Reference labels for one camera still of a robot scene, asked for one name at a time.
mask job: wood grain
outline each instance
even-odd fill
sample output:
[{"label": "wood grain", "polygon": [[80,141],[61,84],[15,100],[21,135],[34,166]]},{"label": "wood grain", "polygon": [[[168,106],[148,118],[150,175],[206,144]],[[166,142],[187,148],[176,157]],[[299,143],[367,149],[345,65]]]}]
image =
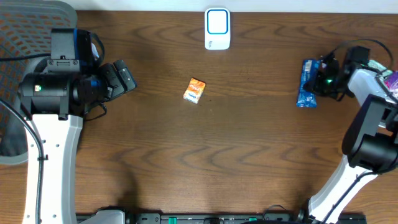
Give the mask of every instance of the wood grain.
[{"label": "wood grain", "polygon": [[[394,15],[232,13],[224,51],[205,50],[203,13],[81,11],[78,18],[79,28],[104,42],[107,62],[124,59],[138,88],[85,124],[77,212],[107,205],[262,212],[276,203],[298,210],[340,162],[341,140],[359,108],[349,98],[296,108],[303,59],[357,38],[398,53]],[[365,45],[388,63],[383,49]],[[182,99],[191,77],[206,82],[197,105]],[[22,220],[26,169],[0,166],[1,223]],[[397,223],[397,177],[377,178],[346,211],[365,213],[368,223]]]}]

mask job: blue package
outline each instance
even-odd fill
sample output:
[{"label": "blue package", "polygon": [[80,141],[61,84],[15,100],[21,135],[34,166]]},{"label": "blue package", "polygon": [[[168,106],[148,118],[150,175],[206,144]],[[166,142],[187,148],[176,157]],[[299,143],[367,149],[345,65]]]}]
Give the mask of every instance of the blue package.
[{"label": "blue package", "polygon": [[303,63],[303,70],[301,72],[300,89],[298,91],[298,97],[296,106],[301,108],[316,108],[317,101],[313,93],[309,93],[303,89],[303,86],[312,77],[314,77],[319,69],[320,60],[306,59]]}]

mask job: black cable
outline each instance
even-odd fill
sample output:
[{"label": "black cable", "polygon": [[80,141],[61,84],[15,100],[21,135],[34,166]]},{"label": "black cable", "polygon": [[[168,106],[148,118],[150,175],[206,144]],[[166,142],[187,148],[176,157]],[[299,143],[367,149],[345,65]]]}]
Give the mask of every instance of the black cable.
[{"label": "black cable", "polygon": [[370,42],[379,44],[382,48],[384,48],[384,50],[386,50],[388,56],[390,57],[390,65],[388,66],[388,68],[386,70],[391,69],[394,66],[394,56],[392,55],[390,49],[386,45],[384,45],[382,42],[380,42],[378,40],[374,40],[374,39],[357,39],[357,40],[344,41],[343,43],[339,44],[334,50],[332,50],[330,53],[328,53],[328,55],[325,58],[332,55],[333,53],[335,53],[336,50],[346,46],[347,44],[350,44],[353,42],[359,42],[359,41],[370,41]]},{"label": "black cable", "polygon": [[36,224],[40,224],[40,209],[41,209],[41,203],[42,203],[42,186],[43,186],[43,164],[44,160],[46,159],[44,157],[44,150],[43,150],[43,145],[40,142],[39,137],[37,137],[35,131],[32,129],[31,126],[26,122],[26,120],[7,102],[5,102],[3,99],[0,99],[0,103],[4,105],[7,110],[9,110],[12,115],[14,115],[19,122],[21,122],[26,130],[32,135],[33,139],[36,142],[37,149],[39,150],[39,157],[37,158],[39,162],[39,173],[37,175],[37,192],[36,192]]},{"label": "black cable", "polygon": [[266,214],[268,213],[268,211],[269,211],[270,209],[272,209],[272,208],[277,208],[277,207],[283,208],[284,210],[287,210],[286,208],[284,208],[284,207],[281,206],[281,205],[271,205],[271,206],[268,207],[268,208],[264,211],[264,213],[262,214],[262,219],[266,220]]},{"label": "black cable", "polygon": [[354,182],[350,185],[350,187],[348,187],[348,189],[344,192],[344,194],[343,194],[343,195],[338,199],[338,201],[331,207],[330,211],[328,212],[328,214],[326,215],[326,217],[323,219],[322,224],[325,224],[325,223],[328,221],[330,215],[335,211],[335,209],[337,208],[337,206],[344,200],[344,198],[345,198],[345,197],[349,194],[349,192],[355,187],[355,185],[356,185],[359,181],[361,181],[361,179],[362,179],[363,177],[366,177],[367,175],[375,175],[375,174],[377,174],[377,175],[382,175],[382,174],[385,174],[386,172],[390,172],[390,171],[394,170],[395,168],[396,168],[396,166],[392,166],[392,167],[390,167],[390,168],[388,168],[388,169],[386,169],[386,170],[382,170],[382,171],[379,171],[379,172],[374,172],[374,171],[372,171],[372,172],[368,172],[368,173],[361,174],[361,175],[357,176],[357,178],[356,178],[356,179],[354,180]]},{"label": "black cable", "polygon": [[[386,72],[386,71],[388,71],[388,70],[392,70],[392,67],[394,66],[394,56],[392,55],[390,49],[389,49],[385,44],[383,44],[382,42],[380,42],[380,41],[378,41],[378,40],[374,40],[374,39],[347,40],[347,41],[344,41],[344,42],[342,42],[341,44],[339,44],[335,49],[333,49],[330,53],[328,53],[328,54],[325,56],[325,59],[324,59],[324,60],[328,59],[328,58],[331,57],[332,55],[333,55],[333,57],[334,57],[335,51],[338,50],[338,49],[340,49],[340,48],[342,48],[342,47],[344,47],[344,46],[346,46],[347,44],[350,44],[350,43],[353,43],[353,42],[359,42],[359,41],[370,41],[370,42],[374,42],[374,43],[377,43],[378,45],[380,45],[384,50],[386,50],[388,56],[390,57],[390,64],[389,64],[389,66],[388,66],[386,69],[384,69],[383,71],[380,71],[380,70],[379,70],[379,71],[376,73],[375,79],[376,79],[376,81],[377,81],[377,84],[379,84],[379,86],[383,89],[384,93],[385,93],[390,99],[392,99],[395,103],[398,104],[398,99],[397,99],[396,97],[394,97],[394,95],[390,92],[390,90],[383,84],[383,82],[382,82],[381,79],[380,79],[381,75],[382,75],[384,72]],[[343,97],[344,97],[344,94],[340,97],[340,99],[339,99],[338,101],[341,101],[341,99],[343,99]]]},{"label": "black cable", "polygon": [[15,61],[15,60],[25,60],[25,59],[31,59],[31,58],[37,58],[37,57],[48,57],[48,56],[51,56],[51,54],[45,53],[45,54],[28,55],[28,56],[22,56],[22,57],[14,57],[14,58],[0,58],[0,62],[9,62],[9,61]]},{"label": "black cable", "polygon": [[85,119],[85,121],[92,121],[92,120],[101,118],[101,117],[106,115],[106,113],[108,112],[108,109],[106,109],[105,104],[104,103],[99,103],[99,106],[102,107],[102,109],[104,110],[104,113],[101,113],[100,115],[96,116],[95,118]]}]

